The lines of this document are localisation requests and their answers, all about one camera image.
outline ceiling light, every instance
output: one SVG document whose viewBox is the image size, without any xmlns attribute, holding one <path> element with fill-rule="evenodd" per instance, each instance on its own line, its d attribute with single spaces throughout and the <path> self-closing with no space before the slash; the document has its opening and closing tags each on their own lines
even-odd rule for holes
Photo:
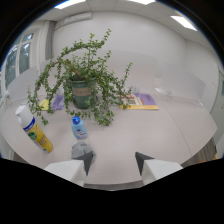
<svg viewBox="0 0 224 224">
<path fill-rule="evenodd" d="M 155 2 L 155 0 L 127 0 L 127 1 L 137 2 L 143 5 L 148 5 L 149 3 Z"/>
<path fill-rule="evenodd" d="M 196 30 L 185 18 L 181 16 L 171 16 L 171 17 L 175 19 L 178 23 L 180 23 L 182 26 L 192 30 Z"/>
<path fill-rule="evenodd" d="M 63 2 L 59 5 L 56 5 L 54 8 L 64 9 L 64 8 L 70 6 L 70 5 L 74 5 L 74 4 L 77 4 L 77 3 L 80 3 L 80 2 L 85 2 L 85 0 L 69 0 L 69 1 Z"/>
</svg>

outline window frame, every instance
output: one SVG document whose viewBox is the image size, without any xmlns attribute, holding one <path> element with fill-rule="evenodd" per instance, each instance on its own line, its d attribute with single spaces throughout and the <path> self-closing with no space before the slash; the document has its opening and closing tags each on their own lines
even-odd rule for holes
<svg viewBox="0 0 224 224">
<path fill-rule="evenodd" d="M 33 34 L 32 39 L 22 42 L 23 37 L 24 37 L 25 35 L 27 35 L 27 34 Z M 33 53 L 34 53 L 34 49 L 33 49 L 34 46 L 33 46 L 32 42 L 33 42 L 33 39 L 34 39 L 35 35 L 36 35 L 36 32 L 35 32 L 35 31 L 31 31 L 31 30 L 30 30 L 30 31 L 27 30 L 27 31 L 24 32 L 22 35 L 20 35 L 20 37 L 21 37 L 20 42 L 19 42 L 17 45 L 13 46 L 13 47 L 9 50 L 9 52 L 8 52 L 6 58 L 5 58 L 5 61 L 4 61 L 4 63 L 2 64 L 2 72 L 1 72 L 1 95 L 2 95 L 2 98 L 0 98 L 0 105 L 1 105 L 1 103 L 4 101 L 5 97 L 7 97 L 8 94 L 9 94 L 8 89 L 6 89 L 6 86 L 5 86 L 5 68 L 6 68 L 6 62 L 7 62 L 8 55 L 9 55 L 15 48 L 17 48 L 17 52 L 16 52 L 16 61 L 15 61 L 15 74 L 16 74 L 16 78 L 17 78 L 19 75 L 22 74 L 22 73 L 20 74 L 20 72 L 19 72 L 19 59 L 20 59 L 20 50 L 21 50 L 21 46 L 26 45 L 26 44 L 30 44 L 30 53 L 29 53 L 29 65 L 30 65 L 30 66 L 29 66 L 29 68 L 31 68 L 31 67 L 33 66 L 33 64 L 35 64 L 35 62 L 33 61 L 33 57 L 32 57 L 32 55 L 33 55 Z"/>
</svg>

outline floor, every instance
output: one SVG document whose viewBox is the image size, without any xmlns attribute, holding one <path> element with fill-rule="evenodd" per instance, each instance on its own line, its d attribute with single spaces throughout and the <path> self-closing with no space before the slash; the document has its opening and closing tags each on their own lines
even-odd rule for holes
<svg viewBox="0 0 224 224">
<path fill-rule="evenodd" d="M 203 163 L 207 161 L 211 161 L 216 159 L 217 151 L 215 147 L 214 140 L 211 139 L 201 151 L 199 151 L 196 155 L 191 157 L 186 162 L 180 164 L 182 167 L 186 168 L 190 165 Z M 22 159 L 16 152 L 14 152 L 14 161 L 20 163 L 27 163 L 24 159 Z M 106 190 L 106 191 L 117 191 L 117 190 L 128 190 L 128 189 L 135 189 L 140 188 L 143 186 L 142 181 L 126 183 L 126 184 L 114 184 L 114 185 L 95 185 L 95 184 L 84 184 L 84 188 L 88 189 L 96 189 L 96 190 Z"/>
</svg>

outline purple mat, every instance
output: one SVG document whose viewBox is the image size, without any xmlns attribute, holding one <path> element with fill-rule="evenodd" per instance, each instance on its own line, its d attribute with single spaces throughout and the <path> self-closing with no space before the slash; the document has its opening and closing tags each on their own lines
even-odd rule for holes
<svg viewBox="0 0 224 224">
<path fill-rule="evenodd" d="M 144 102 L 144 105 L 157 105 L 156 102 L 148 93 L 147 94 L 135 93 L 134 95 L 136 97 L 139 97 Z"/>
<path fill-rule="evenodd" d="M 51 108 L 53 110 L 62 110 L 64 107 L 64 96 L 55 96 L 52 103 L 51 103 Z"/>
</svg>

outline blue bottle cap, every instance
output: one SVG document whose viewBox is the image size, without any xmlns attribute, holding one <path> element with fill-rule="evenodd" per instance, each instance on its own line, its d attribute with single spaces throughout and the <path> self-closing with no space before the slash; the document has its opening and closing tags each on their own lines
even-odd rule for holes
<svg viewBox="0 0 224 224">
<path fill-rule="evenodd" d="M 73 124 L 79 124 L 80 123 L 80 118 L 79 116 L 75 116 L 72 118 Z"/>
</svg>

